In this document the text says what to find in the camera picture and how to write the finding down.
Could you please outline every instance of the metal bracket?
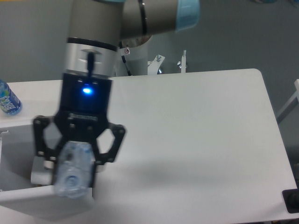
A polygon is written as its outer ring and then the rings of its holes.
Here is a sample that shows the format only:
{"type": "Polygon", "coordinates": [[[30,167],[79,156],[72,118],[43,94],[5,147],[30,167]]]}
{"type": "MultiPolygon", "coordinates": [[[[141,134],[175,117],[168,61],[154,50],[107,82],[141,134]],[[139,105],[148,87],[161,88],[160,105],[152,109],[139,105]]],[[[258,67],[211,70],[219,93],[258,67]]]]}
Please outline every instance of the metal bracket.
{"type": "Polygon", "coordinates": [[[149,62],[148,66],[148,75],[156,75],[159,71],[160,66],[162,65],[165,57],[162,55],[157,55],[156,58],[149,62]]]}
{"type": "Polygon", "coordinates": [[[186,73],[186,50],[184,50],[183,56],[182,56],[182,70],[181,73],[186,73]]]}
{"type": "Polygon", "coordinates": [[[299,104],[299,79],[295,81],[296,92],[288,99],[283,107],[278,111],[276,121],[279,124],[287,115],[299,104]]]}

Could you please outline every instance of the gray wall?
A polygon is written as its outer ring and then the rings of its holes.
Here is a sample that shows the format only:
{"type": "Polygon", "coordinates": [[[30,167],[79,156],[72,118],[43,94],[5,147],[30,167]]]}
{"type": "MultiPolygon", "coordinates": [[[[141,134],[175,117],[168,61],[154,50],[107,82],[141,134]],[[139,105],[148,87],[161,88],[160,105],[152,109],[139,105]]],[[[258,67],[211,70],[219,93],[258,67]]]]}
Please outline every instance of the gray wall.
{"type": "MultiPolygon", "coordinates": [[[[9,81],[60,79],[71,0],[0,3],[0,77],[9,81]]],[[[299,9],[288,0],[201,0],[198,26],[154,36],[149,56],[161,54],[167,73],[187,50],[189,72],[257,68],[275,112],[299,78],[299,9]]],[[[288,147],[299,145],[299,109],[281,125],[288,147]]]]}
{"type": "Polygon", "coordinates": [[[0,77],[60,79],[71,0],[0,2],[0,77]]]}

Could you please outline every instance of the white table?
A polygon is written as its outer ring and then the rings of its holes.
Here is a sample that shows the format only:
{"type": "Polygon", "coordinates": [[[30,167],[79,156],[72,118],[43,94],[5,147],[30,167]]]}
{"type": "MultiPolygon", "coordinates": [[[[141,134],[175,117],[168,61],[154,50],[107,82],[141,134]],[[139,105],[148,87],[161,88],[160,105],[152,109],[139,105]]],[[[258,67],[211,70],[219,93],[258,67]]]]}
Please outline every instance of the white table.
{"type": "MultiPolygon", "coordinates": [[[[60,85],[10,84],[24,108],[15,117],[0,113],[0,130],[54,114],[60,85]]],[[[116,163],[97,177],[97,205],[55,223],[232,224],[299,217],[287,212],[281,194],[296,184],[259,71],[114,78],[109,119],[128,134],[116,163]]],[[[3,207],[0,217],[1,224],[47,223],[3,207]]]]}

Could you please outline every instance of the robotic arm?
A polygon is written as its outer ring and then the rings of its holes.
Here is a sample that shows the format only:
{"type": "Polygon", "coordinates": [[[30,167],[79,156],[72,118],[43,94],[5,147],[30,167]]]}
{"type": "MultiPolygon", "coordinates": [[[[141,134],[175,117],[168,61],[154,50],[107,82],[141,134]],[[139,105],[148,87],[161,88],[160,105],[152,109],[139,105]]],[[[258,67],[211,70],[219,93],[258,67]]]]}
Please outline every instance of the robotic arm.
{"type": "Polygon", "coordinates": [[[54,117],[33,121],[36,154],[53,169],[60,196],[78,198],[93,187],[98,165],[114,162],[125,128],[108,121],[113,67],[120,40],[195,26],[199,0],[73,0],[61,101],[54,117]],[[43,131],[54,122],[62,138],[47,147],[43,131]],[[97,138],[110,129],[111,149],[97,138]]]}

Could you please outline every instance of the white stand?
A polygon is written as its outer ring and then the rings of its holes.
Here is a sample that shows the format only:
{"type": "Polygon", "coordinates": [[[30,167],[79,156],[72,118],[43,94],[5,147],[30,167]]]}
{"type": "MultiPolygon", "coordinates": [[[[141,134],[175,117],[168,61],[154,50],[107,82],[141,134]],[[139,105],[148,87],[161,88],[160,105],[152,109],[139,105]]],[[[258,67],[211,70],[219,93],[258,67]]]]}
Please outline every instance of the white stand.
{"type": "Polygon", "coordinates": [[[296,92],[294,92],[294,94],[277,113],[276,120],[278,124],[282,122],[299,103],[299,79],[297,79],[294,84],[296,87],[296,92]]]}

